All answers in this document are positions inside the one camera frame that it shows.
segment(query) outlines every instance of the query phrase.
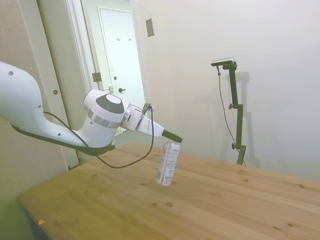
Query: doorway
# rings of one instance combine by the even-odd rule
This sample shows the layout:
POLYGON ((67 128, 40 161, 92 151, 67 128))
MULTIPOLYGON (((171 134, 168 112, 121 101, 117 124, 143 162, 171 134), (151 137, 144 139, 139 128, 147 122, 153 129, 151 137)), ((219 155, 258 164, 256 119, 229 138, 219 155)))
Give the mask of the doorway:
MULTIPOLYGON (((142 108, 146 101, 130 1, 79 1, 88 42, 84 47, 92 56, 87 64, 101 80, 99 89, 142 108)), ((119 128, 117 134, 124 131, 119 128)))
POLYGON ((99 8, 113 93, 142 108, 145 95, 132 14, 99 8))

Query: wood knot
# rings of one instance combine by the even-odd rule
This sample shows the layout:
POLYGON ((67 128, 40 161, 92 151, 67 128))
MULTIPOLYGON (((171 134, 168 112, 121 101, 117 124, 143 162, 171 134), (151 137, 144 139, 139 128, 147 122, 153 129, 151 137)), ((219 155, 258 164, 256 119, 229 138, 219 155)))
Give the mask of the wood knot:
POLYGON ((236 174, 243 175, 243 174, 245 174, 245 171, 243 171, 243 170, 239 170, 239 171, 236 171, 235 173, 236 173, 236 174))

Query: white wall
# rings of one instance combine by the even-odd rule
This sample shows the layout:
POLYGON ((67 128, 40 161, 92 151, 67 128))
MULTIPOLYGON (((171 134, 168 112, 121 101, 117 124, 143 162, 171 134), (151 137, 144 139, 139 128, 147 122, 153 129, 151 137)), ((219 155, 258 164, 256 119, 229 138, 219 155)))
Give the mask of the white wall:
MULTIPOLYGON (((0 6, 0 61, 30 73, 43 108, 60 111, 61 96, 48 96, 57 79, 36 0, 0 0, 0 6)), ((0 117, 0 239, 34 239, 17 196, 67 170, 62 147, 22 135, 0 117)))
MULTIPOLYGON (((318 0, 135 0, 143 80, 155 120, 184 152, 237 161, 212 60, 234 57, 250 166, 320 180, 318 0), (153 18, 155 36, 147 37, 153 18)), ((231 102, 222 71, 225 105, 231 102)), ((226 110, 236 134, 236 111, 226 110)))
POLYGON ((65 0, 37 2, 68 121, 78 130, 88 114, 83 109, 87 90, 67 4, 65 0))
POLYGON ((114 10, 124 10, 127 12, 131 12, 131 4, 128 0, 86 0, 83 1, 83 8, 87 11, 95 51, 96 51, 96 57, 99 64, 99 69, 101 72, 101 78, 103 82, 104 89, 108 89, 109 85, 112 84, 111 82, 111 76, 109 72, 109 65, 108 65, 108 59, 107 54, 105 50, 105 43, 104 43, 104 37, 103 32, 100 24, 100 15, 98 11, 99 7, 104 7, 108 9, 114 9, 114 10))

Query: silver ring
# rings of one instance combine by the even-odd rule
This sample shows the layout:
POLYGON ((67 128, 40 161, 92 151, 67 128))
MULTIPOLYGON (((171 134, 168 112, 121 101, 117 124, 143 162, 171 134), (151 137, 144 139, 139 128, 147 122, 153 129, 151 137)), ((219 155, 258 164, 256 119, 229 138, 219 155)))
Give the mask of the silver ring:
POLYGON ((117 129, 120 126, 120 122, 108 121, 106 119, 103 119, 102 117, 99 117, 98 115, 94 114, 94 112, 91 109, 89 109, 88 117, 96 124, 99 124, 109 129, 117 129))

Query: electrical outlet plate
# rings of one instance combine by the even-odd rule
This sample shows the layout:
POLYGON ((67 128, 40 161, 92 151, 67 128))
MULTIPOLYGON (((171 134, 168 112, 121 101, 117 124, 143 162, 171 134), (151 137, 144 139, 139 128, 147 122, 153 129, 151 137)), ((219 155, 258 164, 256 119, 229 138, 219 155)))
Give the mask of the electrical outlet plate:
POLYGON ((155 27, 154 27, 154 20, 152 18, 145 21, 146 23, 146 31, 148 33, 148 37, 155 35, 155 27))
POLYGON ((109 85, 109 92, 113 93, 115 91, 114 86, 113 85, 109 85))

